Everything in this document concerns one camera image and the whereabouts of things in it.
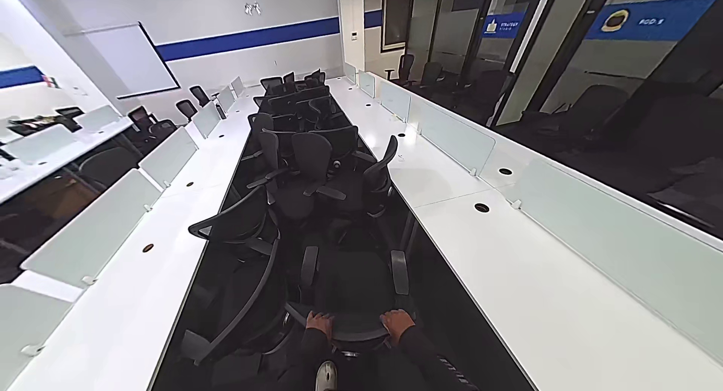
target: black sleeve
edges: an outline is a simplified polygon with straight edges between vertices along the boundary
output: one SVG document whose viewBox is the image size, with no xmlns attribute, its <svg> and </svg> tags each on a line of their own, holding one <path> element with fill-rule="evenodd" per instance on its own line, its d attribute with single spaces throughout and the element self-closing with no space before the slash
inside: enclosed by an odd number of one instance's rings
<svg viewBox="0 0 723 391">
<path fill-rule="evenodd" d="M 295 356 L 290 356 L 289 364 L 276 384 L 278 391 L 307 391 L 314 389 L 317 369 L 329 351 L 326 334 L 318 329 L 306 329 Z"/>
<path fill-rule="evenodd" d="M 455 368 L 448 359 L 435 351 L 432 342 L 412 326 L 402 333 L 399 348 L 412 363 L 419 367 L 424 379 L 434 389 L 450 391 L 479 391 Z"/>
</svg>

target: blue sign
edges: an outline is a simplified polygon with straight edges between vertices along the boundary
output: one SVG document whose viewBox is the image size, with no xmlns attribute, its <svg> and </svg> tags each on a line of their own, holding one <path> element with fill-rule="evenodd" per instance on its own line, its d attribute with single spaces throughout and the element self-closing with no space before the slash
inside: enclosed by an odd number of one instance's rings
<svg viewBox="0 0 723 391">
<path fill-rule="evenodd" d="M 524 12 L 488 15 L 484 19 L 483 38 L 515 38 L 522 25 Z"/>
<path fill-rule="evenodd" d="M 606 5 L 586 39 L 679 41 L 716 0 L 654 0 Z"/>
</svg>

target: hand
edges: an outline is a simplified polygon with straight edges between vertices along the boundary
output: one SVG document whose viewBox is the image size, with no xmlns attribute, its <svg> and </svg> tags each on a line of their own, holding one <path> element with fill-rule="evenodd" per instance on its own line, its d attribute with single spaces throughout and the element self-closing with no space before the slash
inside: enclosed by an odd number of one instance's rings
<svg viewBox="0 0 723 391">
<path fill-rule="evenodd" d="M 320 313 L 317 313 L 314 315 L 314 312 L 309 312 L 309 316 L 307 316 L 307 329 L 318 329 L 321 330 L 324 334 L 326 334 L 326 339 L 331 341 L 331 323 L 334 320 L 333 316 L 329 316 L 328 314 L 322 315 Z"/>
<path fill-rule="evenodd" d="M 392 336 L 393 345 L 399 344 L 399 338 L 402 337 L 402 333 L 414 326 L 414 321 L 411 319 L 409 313 L 406 313 L 402 309 L 397 311 L 389 311 L 379 316 L 384 327 L 389 331 Z"/>
</svg>

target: projector screen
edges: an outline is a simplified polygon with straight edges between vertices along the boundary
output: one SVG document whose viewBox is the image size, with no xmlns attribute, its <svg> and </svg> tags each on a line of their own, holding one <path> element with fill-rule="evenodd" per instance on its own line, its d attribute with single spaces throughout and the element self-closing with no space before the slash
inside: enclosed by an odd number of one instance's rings
<svg viewBox="0 0 723 391">
<path fill-rule="evenodd" d="M 180 89 L 141 23 L 81 31 L 115 71 L 127 90 L 117 99 Z"/>
</svg>

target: desk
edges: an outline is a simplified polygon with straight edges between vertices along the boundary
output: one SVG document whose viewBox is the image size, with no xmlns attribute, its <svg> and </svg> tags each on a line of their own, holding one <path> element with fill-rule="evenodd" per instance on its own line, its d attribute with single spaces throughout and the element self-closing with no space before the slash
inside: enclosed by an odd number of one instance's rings
<svg viewBox="0 0 723 391">
<path fill-rule="evenodd" d="M 389 165 L 398 192 L 537 389 L 723 389 L 717 363 L 514 210 L 491 187 L 500 181 L 439 157 L 346 79 L 327 84 L 377 158 L 389 135 L 406 134 Z"/>
<path fill-rule="evenodd" d="M 220 210 L 249 135 L 247 116 L 257 110 L 250 97 L 239 99 L 199 143 L 9 390 L 149 389 L 207 243 L 188 226 Z"/>
<path fill-rule="evenodd" d="M 75 161 L 88 151 L 100 146 L 113 137 L 118 136 L 133 122 L 127 118 L 119 118 L 118 121 L 106 125 L 96 132 L 89 132 L 85 129 L 77 130 L 73 135 L 78 141 L 54 152 L 42 165 L 24 165 L 24 167 L 7 179 L 0 180 L 0 203 L 12 198 L 17 193 L 29 188 L 45 177 L 50 176 L 63 166 Z"/>
</svg>

